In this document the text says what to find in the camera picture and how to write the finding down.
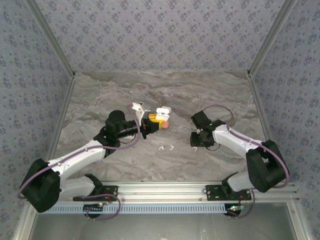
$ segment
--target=patterned wallpaper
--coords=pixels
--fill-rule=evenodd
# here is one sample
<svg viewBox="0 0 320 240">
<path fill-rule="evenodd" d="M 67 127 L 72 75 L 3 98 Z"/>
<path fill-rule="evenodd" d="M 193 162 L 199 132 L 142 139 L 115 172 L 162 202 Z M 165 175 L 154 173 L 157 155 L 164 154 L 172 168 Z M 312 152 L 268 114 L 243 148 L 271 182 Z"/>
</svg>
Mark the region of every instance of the patterned wallpaper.
<svg viewBox="0 0 320 240">
<path fill-rule="evenodd" d="M 283 0 L 37 0 L 75 71 L 246 70 Z"/>
<path fill-rule="evenodd" d="M 0 9 L 0 239 L 9 240 L 24 205 L 18 188 L 46 157 L 69 78 L 24 1 Z"/>
<path fill-rule="evenodd" d="M 301 0 L 255 76 L 272 135 L 320 239 L 320 2 Z"/>
</svg>

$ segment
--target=gray marble tabletop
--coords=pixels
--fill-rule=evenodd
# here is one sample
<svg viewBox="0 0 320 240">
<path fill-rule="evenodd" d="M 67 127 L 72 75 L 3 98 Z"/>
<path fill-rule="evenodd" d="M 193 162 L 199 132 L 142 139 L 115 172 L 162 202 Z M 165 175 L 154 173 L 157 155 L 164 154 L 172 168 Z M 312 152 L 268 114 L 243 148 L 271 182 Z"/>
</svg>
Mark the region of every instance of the gray marble tabletop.
<svg viewBox="0 0 320 240">
<path fill-rule="evenodd" d="M 91 173 L 100 180 L 198 181 L 221 180 L 243 171 L 246 161 L 224 146 L 214 152 L 190 146 L 190 134 L 196 130 L 190 117 L 211 104 L 233 111 L 235 130 L 264 139 L 248 80 L 234 72 L 78 72 L 55 158 L 92 140 L 111 111 L 122 110 L 131 120 L 126 106 L 132 102 L 147 104 L 154 111 L 171 107 L 170 127 L 86 166 L 73 178 Z M 213 121 L 230 118 L 222 108 L 206 113 Z"/>
</svg>

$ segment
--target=wire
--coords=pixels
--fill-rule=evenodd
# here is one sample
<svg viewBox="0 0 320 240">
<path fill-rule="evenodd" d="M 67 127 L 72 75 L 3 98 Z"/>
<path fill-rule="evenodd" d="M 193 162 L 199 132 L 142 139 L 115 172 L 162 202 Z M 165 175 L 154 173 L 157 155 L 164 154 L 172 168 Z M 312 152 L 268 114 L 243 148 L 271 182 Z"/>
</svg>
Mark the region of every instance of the wire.
<svg viewBox="0 0 320 240">
<path fill-rule="evenodd" d="M 134 137 L 133 137 L 133 139 L 132 140 L 130 140 L 130 141 L 128 141 L 128 142 L 122 142 L 122 141 L 119 141 L 121 144 L 129 144 L 129 143 L 131 143 L 133 140 L 135 140 L 136 139 L 136 135 L 134 135 Z"/>
<path fill-rule="evenodd" d="M 230 123 L 231 125 L 236 120 L 234 113 L 229 108 L 227 108 L 226 106 L 223 106 L 223 105 L 212 104 L 212 105 L 206 106 L 204 109 L 202 109 L 202 111 L 207 110 L 212 107 L 218 107 L 218 108 L 223 108 L 223 109 L 227 110 L 231 115 L 231 118 L 227 122 Z"/>
<path fill-rule="evenodd" d="M 219 146 L 218 146 L 218 148 L 217 149 L 215 149 L 215 150 L 211 150 L 211 149 L 209 149 L 207 146 L 205 147 L 206 149 L 208 149 L 210 152 L 215 152 L 215 151 L 217 151 L 219 148 L 220 148 L 220 146 L 221 146 L 221 144 L 220 143 L 218 143 L 219 144 Z"/>
<path fill-rule="evenodd" d="M 245 137 L 242 137 L 242 136 L 234 133 L 233 131 L 231 131 L 231 128 L 228 126 L 228 124 L 226 125 L 226 128 L 228 129 L 228 131 L 229 131 L 233 136 L 237 137 L 238 139 L 243 140 L 243 141 L 245 141 L 245 142 L 247 142 L 247 143 L 251 143 L 251 144 L 253 144 L 253 145 L 256 145 L 256 146 L 264 149 L 266 152 L 270 153 L 270 154 L 280 163 L 280 165 L 281 165 L 281 167 L 283 168 L 284 173 L 285 173 L 285 181 L 284 181 L 284 183 L 283 183 L 282 185 L 280 185 L 280 186 L 274 186 L 274 187 L 273 187 L 274 189 L 282 189 L 282 188 L 284 188 L 284 187 L 286 187 L 286 186 L 288 185 L 289 179 L 290 179 L 290 177 L 289 177 L 289 171 L 288 171 L 288 169 L 287 169 L 284 161 L 282 161 L 282 159 L 281 159 L 277 154 L 275 154 L 272 150 L 270 150 L 269 148 L 267 148 L 266 146 L 263 146 L 262 144 L 260 144 L 260 143 L 258 143 L 258 142 L 251 141 L 250 139 L 247 139 L 247 138 L 245 138 Z"/>
<path fill-rule="evenodd" d="M 128 109 L 128 111 L 129 111 L 130 114 L 132 115 L 132 117 L 133 117 L 133 119 L 134 119 L 134 122 L 135 122 L 135 124 L 136 124 L 136 126 L 137 126 L 137 131 L 138 131 L 137 134 L 136 134 L 137 137 L 136 137 L 136 139 L 135 139 L 135 141 L 134 141 L 133 143 L 129 144 L 128 146 L 123 146 L 123 147 L 95 145 L 95 146 L 87 147 L 87 148 L 85 148 L 85 149 L 81 149 L 81 150 L 79 150 L 79 151 L 77 151 L 77 152 L 75 152 L 75 153 L 67 156 L 66 158 L 62 159 L 61 161 L 56 162 L 55 164 L 52 164 L 52 165 L 50 165 L 50 166 L 45 167 L 44 169 L 38 171 L 37 173 L 35 173 L 34 175 L 32 175 L 30 178 L 28 178 L 28 180 L 25 181 L 25 183 L 20 187 L 20 189 L 19 189 L 19 191 L 18 191 L 18 193 L 17 193 L 17 198 L 18 198 L 18 199 L 26 199 L 25 197 L 21 196 L 21 192 L 25 189 L 25 187 L 26 187 L 33 179 L 35 179 L 35 178 L 38 177 L 39 175 L 43 174 L 45 171 L 48 171 L 48 170 L 50 170 L 50 169 L 58 166 L 59 164 L 62 164 L 62 163 L 64 163 L 65 161 L 67 161 L 67 160 L 69 160 L 69 159 L 71 159 L 71 158 L 73 158 L 73 157 L 75 157 L 75 156 L 77 156 L 77 155 L 79 155 L 79 154 L 82 154 L 83 152 L 86 152 L 86 151 L 91 150 L 91 149 L 124 150 L 124 149 L 129 149 L 129 148 L 133 147 L 133 146 L 139 141 L 139 139 L 140 139 L 140 133 L 141 133 L 141 132 L 140 132 L 140 125 L 139 125 L 139 122 L 138 122 L 138 119 L 137 119 L 135 113 L 134 113 L 133 110 L 132 110 L 132 105 L 130 104 L 130 105 L 128 105 L 126 108 Z"/>
<path fill-rule="evenodd" d="M 282 159 L 281 159 L 277 154 L 275 154 L 272 150 L 270 150 L 270 149 L 267 148 L 266 146 L 263 146 L 262 144 L 260 144 L 260 143 L 258 143 L 258 142 L 252 141 L 251 139 L 248 139 L 248 138 L 246 138 L 246 137 L 240 136 L 240 135 L 236 134 L 235 132 L 233 132 L 232 129 L 230 128 L 230 126 L 228 125 L 228 122 L 234 121 L 234 120 L 235 120 L 235 116 L 234 116 L 234 114 L 232 113 L 232 111 L 231 111 L 229 108 L 227 108 L 226 106 L 219 105 L 219 104 L 213 104 L 213 105 L 209 105 L 209 106 L 205 107 L 205 108 L 203 109 L 203 111 L 206 110 L 206 109 L 208 109 L 208 108 L 211 108 L 211 107 L 224 108 L 224 109 L 226 109 L 226 110 L 231 114 L 231 119 L 226 122 L 226 128 L 228 129 L 228 131 L 229 131 L 233 136 L 235 136 L 236 138 L 238 138 L 238 139 L 240 139 L 240 140 L 242 140 L 242 141 L 245 141 L 245 142 L 247 142 L 247 143 L 256 145 L 256 146 L 264 149 L 266 152 L 268 152 L 269 154 L 271 154 L 271 155 L 280 163 L 280 165 L 281 165 L 281 167 L 283 168 L 284 173 L 285 173 L 285 181 L 284 181 L 284 183 L 283 183 L 282 185 L 280 185 L 280 186 L 274 186 L 273 188 L 275 188 L 275 189 L 282 189 L 282 188 L 286 187 L 286 186 L 288 185 L 288 183 L 289 183 L 290 177 L 289 177 L 289 171 L 288 171 L 288 169 L 287 169 L 284 161 L 282 161 Z"/>
<path fill-rule="evenodd" d="M 253 191 L 253 190 L 251 190 L 251 192 L 252 192 L 252 199 L 253 199 L 253 202 L 252 202 L 252 206 L 251 206 L 250 210 L 249 210 L 246 214 L 241 215 L 241 216 L 239 216 L 239 215 L 235 214 L 235 213 L 234 213 L 234 212 L 232 212 L 232 211 L 227 211 L 229 214 L 234 215 L 234 217 L 232 217 L 232 218 L 234 218 L 234 219 L 243 219 L 243 218 L 247 217 L 248 215 L 250 215 L 250 214 L 252 213 L 252 211 L 253 211 L 253 210 L 254 210 L 254 208 L 255 208 L 255 204 L 256 204 L 256 197 L 255 197 L 255 193 L 254 193 L 254 191 Z"/>
<path fill-rule="evenodd" d="M 90 210 L 92 209 L 92 207 L 90 207 L 87 211 L 86 211 L 86 217 L 88 218 L 88 220 L 92 220 L 92 221 L 105 221 L 105 220 L 110 220 L 110 219 L 113 219 L 114 217 L 116 217 L 119 212 L 120 212 L 120 209 L 121 209 L 121 201 L 120 199 L 116 196 L 116 195 L 113 195 L 113 194 L 109 194 L 109 193 L 105 193 L 105 194 L 99 194 L 99 195 L 93 195 L 93 196 L 80 196 L 79 198 L 82 198 L 82 199 L 95 199 L 95 198 L 99 198 L 99 197 L 112 197 L 112 198 L 115 198 L 117 200 L 117 202 L 119 203 L 118 205 L 118 208 L 116 210 L 116 212 L 111 215 L 111 216 L 108 216 L 108 217 L 99 217 L 99 218 L 92 218 L 92 217 L 89 217 L 89 212 Z"/>
<path fill-rule="evenodd" d="M 243 196 L 242 194 L 239 194 L 239 197 L 240 197 L 240 198 L 243 198 L 243 199 L 245 200 L 244 208 L 246 208 L 246 206 L 247 206 L 247 199 L 246 199 L 246 197 Z"/>
</svg>

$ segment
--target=black mount plate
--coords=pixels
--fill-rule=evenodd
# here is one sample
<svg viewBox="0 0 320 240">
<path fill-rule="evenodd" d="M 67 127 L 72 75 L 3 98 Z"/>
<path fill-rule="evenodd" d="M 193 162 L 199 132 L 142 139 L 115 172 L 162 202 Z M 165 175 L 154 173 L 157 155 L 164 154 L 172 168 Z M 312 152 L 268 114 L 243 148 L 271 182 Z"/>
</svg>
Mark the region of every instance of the black mount plate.
<svg viewBox="0 0 320 240">
<path fill-rule="evenodd" d="M 99 206 L 98 204 L 87 204 L 83 205 L 82 208 L 83 212 L 85 213 L 84 215 L 87 216 L 87 212 L 102 212 L 104 210 L 103 206 Z M 95 219 L 99 217 L 101 214 L 88 214 L 88 216 L 92 219 Z"/>
<path fill-rule="evenodd" d="M 112 194 L 118 196 L 118 186 L 101 186 L 99 189 L 99 193 L 94 193 L 92 195 L 100 195 L 100 194 Z M 74 197 L 73 201 L 75 202 L 115 202 L 117 201 L 114 197 L 107 197 L 107 196 L 100 196 L 96 198 L 81 198 L 81 197 Z"/>
<path fill-rule="evenodd" d="M 251 192 L 249 189 L 241 190 L 234 193 L 234 197 L 227 197 L 222 190 L 222 185 L 207 185 L 205 186 L 206 199 L 208 201 L 240 201 L 244 200 L 241 195 L 245 197 L 246 200 L 251 200 Z"/>
</svg>

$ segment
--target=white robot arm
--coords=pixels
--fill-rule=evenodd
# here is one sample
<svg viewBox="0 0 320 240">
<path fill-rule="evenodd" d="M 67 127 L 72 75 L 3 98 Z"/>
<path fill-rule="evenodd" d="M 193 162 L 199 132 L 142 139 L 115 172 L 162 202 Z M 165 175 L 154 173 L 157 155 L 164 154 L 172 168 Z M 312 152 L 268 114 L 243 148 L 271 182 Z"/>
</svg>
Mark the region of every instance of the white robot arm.
<svg viewBox="0 0 320 240">
<path fill-rule="evenodd" d="M 126 121 L 122 111 L 114 110 L 105 121 L 105 126 L 86 145 L 48 162 L 41 158 L 34 161 L 21 184 L 18 198 L 22 198 L 22 193 L 35 209 L 42 213 L 58 200 L 88 196 L 93 191 L 97 193 L 95 189 L 99 187 L 97 185 L 100 181 L 93 175 L 87 174 L 77 179 L 68 178 L 83 167 L 106 158 L 117 149 L 133 146 L 140 136 L 125 147 L 120 147 L 119 139 L 138 133 L 146 139 L 148 134 L 153 134 L 164 126 L 171 112 L 171 108 L 162 107 L 157 109 L 157 113 L 150 113 L 144 105 L 135 102 L 132 109 L 135 110 L 136 120 Z"/>
<path fill-rule="evenodd" d="M 235 172 L 222 181 L 222 189 L 226 196 L 237 195 L 240 191 L 248 189 L 257 189 L 265 193 L 286 179 L 286 171 L 289 174 L 278 146 L 273 141 L 262 142 L 249 138 L 229 128 L 221 120 L 211 121 L 203 111 L 197 112 L 191 119 L 198 129 L 198 132 L 191 133 L 192 147 L 221 144 L 246 160 L 246 171 Z"/>
</svg>

